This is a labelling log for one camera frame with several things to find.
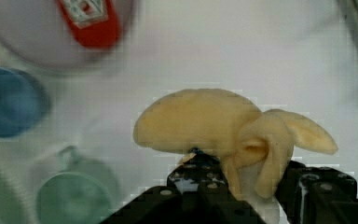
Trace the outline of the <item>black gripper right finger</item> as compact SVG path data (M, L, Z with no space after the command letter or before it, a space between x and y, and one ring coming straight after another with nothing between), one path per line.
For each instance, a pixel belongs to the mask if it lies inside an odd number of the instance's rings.
M357 181L331 167L290 161L275 197L290 224L358 224Z

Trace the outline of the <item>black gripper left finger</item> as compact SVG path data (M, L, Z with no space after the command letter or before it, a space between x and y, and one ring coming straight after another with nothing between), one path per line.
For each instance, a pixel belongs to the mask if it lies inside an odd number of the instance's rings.
M246 201L228 189L220 160L198 148L167 176L101 224L266 224Z

